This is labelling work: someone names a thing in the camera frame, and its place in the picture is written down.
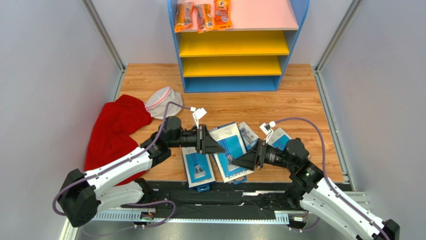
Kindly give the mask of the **white blue Harry's box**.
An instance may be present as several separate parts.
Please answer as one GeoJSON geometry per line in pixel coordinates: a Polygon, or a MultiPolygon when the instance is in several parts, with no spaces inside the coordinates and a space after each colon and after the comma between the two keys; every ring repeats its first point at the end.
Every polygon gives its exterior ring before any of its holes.
{"type": "Polygon", "coordinates": [[[181,152],[188,188],[199,193],[210,190],[216,182],[210,156],[198,153],[194,147],[182,147],[181,152]]]}
{"type": "Polygon", "coordinates": [[[247,181],[247,175],[252,170],[232,164],[234,159],[244,155],[247,150],[236,122],[231,122],[209,131],[212,138],[224,149],[224,153],[214,153],[210,156],[216,163],[224,183],[235,185],[247,181]]]}

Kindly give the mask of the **narrow orange razor pack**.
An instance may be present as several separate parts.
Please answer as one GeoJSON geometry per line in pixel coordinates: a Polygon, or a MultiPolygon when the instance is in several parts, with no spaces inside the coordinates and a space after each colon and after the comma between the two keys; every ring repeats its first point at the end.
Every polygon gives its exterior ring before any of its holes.
{"type": "Polygon", "coordinates": [[[195,4],[197,16],[197,32],[199,34],[215,30],[215,23],[212,15],[212,6],[207,3],[195,4]]]}

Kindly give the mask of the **orange BIC razor bag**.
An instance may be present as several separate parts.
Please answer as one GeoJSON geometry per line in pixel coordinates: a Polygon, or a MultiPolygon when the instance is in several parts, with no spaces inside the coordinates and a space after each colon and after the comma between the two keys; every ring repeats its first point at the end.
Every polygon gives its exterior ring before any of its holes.
{"type": "Polygon", "coordinates": [[[214,0],[214,27],[217,31],[231,29],[231,0],[214,0]]]}

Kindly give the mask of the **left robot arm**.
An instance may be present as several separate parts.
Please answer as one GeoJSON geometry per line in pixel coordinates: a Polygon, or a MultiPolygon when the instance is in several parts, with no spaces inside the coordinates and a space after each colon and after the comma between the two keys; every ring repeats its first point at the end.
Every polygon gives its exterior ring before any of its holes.
{"type": "Polygon", "coordinates": [[[104,210],[123,205],[146,205],[146,196],[152,189],[145,180],[120,183],[167,160],[172,148],[194,148],[199,154],[225,151],[206,125],[183,129],[177,116],[166,117],[157,132],[125,156],[86,172],[70,171],[52,206],[60,205],[62,210],[57,214],[66,216],[70,224],[78,228],[104,210]]]}

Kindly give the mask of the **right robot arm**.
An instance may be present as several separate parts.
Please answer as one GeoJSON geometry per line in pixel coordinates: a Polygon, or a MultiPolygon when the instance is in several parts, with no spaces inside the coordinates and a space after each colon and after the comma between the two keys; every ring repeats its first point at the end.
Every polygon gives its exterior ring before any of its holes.
{"type": "Polygon", "coordinates": [[[232,164],[253,171],[264,164],[290,172],[292,186],[284,201],[290,208],[302,208],[352,240],[398,240],[400,226],[392,219],[383,220],[348,197],[309,159],[309,152],[299,138],[289,140],[279,149],[258,139],[232,164]]]}

